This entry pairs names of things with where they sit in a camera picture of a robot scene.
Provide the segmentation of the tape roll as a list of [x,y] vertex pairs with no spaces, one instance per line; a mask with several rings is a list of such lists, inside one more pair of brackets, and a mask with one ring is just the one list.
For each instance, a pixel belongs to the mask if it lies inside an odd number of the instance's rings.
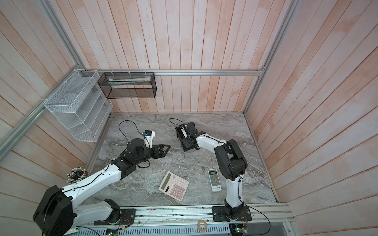
[[200,232],[206,232],[207,231],[207,222],[204,220],[200,220],[197,224],[197,228]]

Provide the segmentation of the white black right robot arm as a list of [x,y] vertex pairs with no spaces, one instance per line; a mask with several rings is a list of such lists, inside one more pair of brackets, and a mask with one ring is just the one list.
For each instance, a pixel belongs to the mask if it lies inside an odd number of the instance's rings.
[[226,178],[225,205],[231,209],[240,207],[243,204],[243,176],[248,163],[238,143],[233,139],[225,141],[199,132],[193,122],[181,124],[175,130],[184,151],[204,148],[215,154],[219,170]]

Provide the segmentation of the pink white calculator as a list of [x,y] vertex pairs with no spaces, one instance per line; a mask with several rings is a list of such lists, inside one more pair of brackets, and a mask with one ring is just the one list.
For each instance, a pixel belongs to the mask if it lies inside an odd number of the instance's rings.
[[188,186],[189,181],[168,171],[158,189],[165,195],[170,196],[177,201],[182,201]]

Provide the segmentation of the aluminium frame profile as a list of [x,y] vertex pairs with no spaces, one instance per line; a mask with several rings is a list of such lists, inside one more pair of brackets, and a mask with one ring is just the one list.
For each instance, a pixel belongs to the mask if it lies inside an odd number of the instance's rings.
[[156,76],[261,76],[263,69],[80,69],[102,73],[154,73]]

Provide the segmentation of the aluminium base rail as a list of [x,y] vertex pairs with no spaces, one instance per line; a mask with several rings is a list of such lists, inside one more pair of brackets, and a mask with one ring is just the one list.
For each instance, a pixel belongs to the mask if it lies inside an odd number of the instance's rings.
[[[197,224],[207,222],[207,231]],[[248,204],[234,219],[224,205],[121,207],[116,225],[86,223],[72,228],[68,236],[299,236],[287,204]]]

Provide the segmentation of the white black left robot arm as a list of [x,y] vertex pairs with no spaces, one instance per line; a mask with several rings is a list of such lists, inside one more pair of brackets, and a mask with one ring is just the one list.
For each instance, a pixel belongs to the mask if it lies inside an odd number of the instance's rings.
[[116,183],[136,170],[137,165],[149,159],[164,158],[170,145],[146,145],[136,138],[128,142],[126,149],[97,173],[59,188],[50,187],[44,193],[33,220],[45,236],[63,236],[72,227],[95,221],[118,224],[121,208],[111,199],[99,204],[80,204],[110,184]]

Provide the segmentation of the colourful beaded ball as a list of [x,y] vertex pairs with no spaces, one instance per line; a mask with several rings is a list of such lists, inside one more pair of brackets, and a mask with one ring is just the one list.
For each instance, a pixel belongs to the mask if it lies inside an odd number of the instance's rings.
[[73,184],[87,178],[89,175],[84,167],[77,167],[73,168],[71,173],[67,174],[67,176],[67,183]]

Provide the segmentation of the white remote control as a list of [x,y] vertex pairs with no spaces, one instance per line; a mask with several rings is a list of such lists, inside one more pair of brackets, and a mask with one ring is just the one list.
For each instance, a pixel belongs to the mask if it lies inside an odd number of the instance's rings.
[[216,169],[208,170],[211,188],[213,192],[219,192],[222,190],[219,175]]

